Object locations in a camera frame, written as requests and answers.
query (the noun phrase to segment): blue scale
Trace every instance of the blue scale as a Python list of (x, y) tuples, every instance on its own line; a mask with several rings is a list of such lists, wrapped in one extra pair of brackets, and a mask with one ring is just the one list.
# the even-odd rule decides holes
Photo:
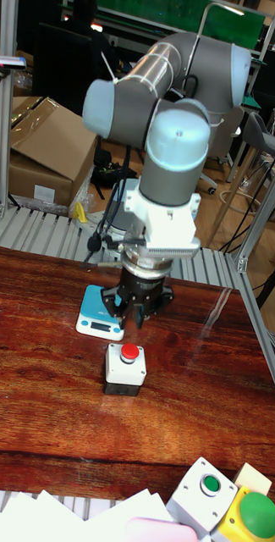
[[(118, 320), (113, 318), (102, 302), (101, 286), (87, 286), (80, 308), (76, 329), (84, 335), (93, 335), (108, 340), (122, 340), (124, 330), (120, 329)], [(116, 296), (116, 305), (121, 299)]]

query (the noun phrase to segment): green board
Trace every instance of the green board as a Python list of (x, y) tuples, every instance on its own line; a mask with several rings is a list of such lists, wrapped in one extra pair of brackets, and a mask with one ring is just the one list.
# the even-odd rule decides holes
[[(198, 31), (201, 16), (208, 3), (208, 0), (99, 0), (98, 2), (100, 8), (108, 8), (121, 14), (192, 32)], [(218, 6), (212, 6), (206, 18), (203, 34), (254, 49), (263, 22), (264, 16), (258, 13), (246, 11), (244, 17), (240, 17)]]

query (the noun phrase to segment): white button box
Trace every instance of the white button box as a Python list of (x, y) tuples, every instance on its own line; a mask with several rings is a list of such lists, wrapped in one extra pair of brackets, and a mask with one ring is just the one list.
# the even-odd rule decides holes
[(237, 491), (235, 484), (200, 457), (174, 491), (167, 510), (203, 539), (222, 519)]
[(106, 380), (110, 384), (126, 384), (142, 386), (146, 377), (145, 352), (142, 346), (138, 349), (137, 357), (125, 360), (122, 355), (123, 348), (127, 345), (111, 343), (107, 348), (106, 355)]

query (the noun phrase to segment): robotic arm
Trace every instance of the robotic arm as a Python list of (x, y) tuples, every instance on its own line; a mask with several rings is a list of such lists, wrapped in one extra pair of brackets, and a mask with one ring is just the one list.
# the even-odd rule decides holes
[[(124, 202), (135, 216), (127, 239), (144, 244), (124, 240), (120, 283), (102, 292), (122, 328), (133, 307), (140, 328), (173, 299), (163, 285), (173, 258), (192, 257), (200, 247), (195, 186), (223, 115), (241, 104), (249, 69), (247, 50), (185, 32), (156, 43), (116, 85), (96, 80), (86, 94), (86, 128), (146, 150), (140, 182)], [(194, 99), (163, 99), (171, 87)]]

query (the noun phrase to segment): wooden table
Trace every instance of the wooden table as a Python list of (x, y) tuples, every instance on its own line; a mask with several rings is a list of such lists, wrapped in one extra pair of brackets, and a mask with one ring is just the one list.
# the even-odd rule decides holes
[(75, 331), (88, 284), (117, 274), (0, 248), (0, 489), (166, 500), (204, 456), (272, 480), (275, 389), (240, 294), (169, 280), (175, 299), (125, 341), (143, 345), (137, 397), (104, 395), (107, 341)]

